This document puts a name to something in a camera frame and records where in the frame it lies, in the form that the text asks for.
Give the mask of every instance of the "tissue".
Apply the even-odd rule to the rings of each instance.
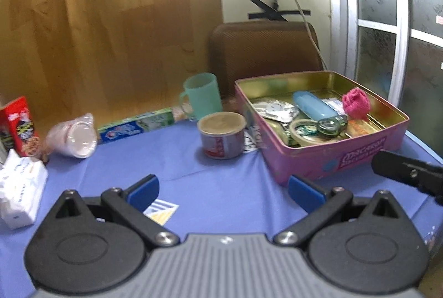
[[[10,229],[34,224],[47,177],[43,162],[9,151],[0,170],[0,216]]]

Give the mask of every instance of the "pink tin box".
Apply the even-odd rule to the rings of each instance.
[[[255,112],[251,101],[271,97],[292,103],[295,91],[310,91],[317,97],[338,98],[354,87],[364,90],[371,102],[369,122],[374,133],[316,146],[291,148],[283,143],[266,121]],[[289,176],[318,179],[338,170],[370,162],[381,149],[400,148],[409,117],[376,95],[336,72],[296,72],[274,76],[247,78],[236,81],[239,112],[247,121],[256,144],[261,148],[267,166],[280,185],[286,185]]]

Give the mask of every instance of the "blue case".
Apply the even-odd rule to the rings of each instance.
[[[305,115],[314,121],[338,115],[337,111],[308,91],[294,92],[292,100]]]

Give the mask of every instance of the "blue tablecloth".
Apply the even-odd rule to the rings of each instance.
[[[400,153],[433,164],[441,159],[415,137],[405,137]],[[0,297],[24,298],[34,291],[23,263],[27,243],[64,189],[97,196],[112,186],[128,187],[153,173],[160,180],[159,198],[179,209],[166,227],[182,240],[188,233],[278,231],[305,216],[272,180],[260,151],[229,161],[215,161],[200,150],[193,122],[139,134],[101,145],[86,160],[53,154],[48,164],[38,219],[34,226],[11,232],[0,222]],[[318,181],[324,187],[341,185],[359,196],[388,189],[402,204],[423,238],[429,240],[443,225],[443,207],[412,187],[372,173],[369,165],[336,173]]]

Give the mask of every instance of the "pink cloth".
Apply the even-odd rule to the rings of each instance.
[[[343,110],[355,120],[367,120],[367,114],[371,110],[368,96],[360,88],[350,90],[342,97]]]

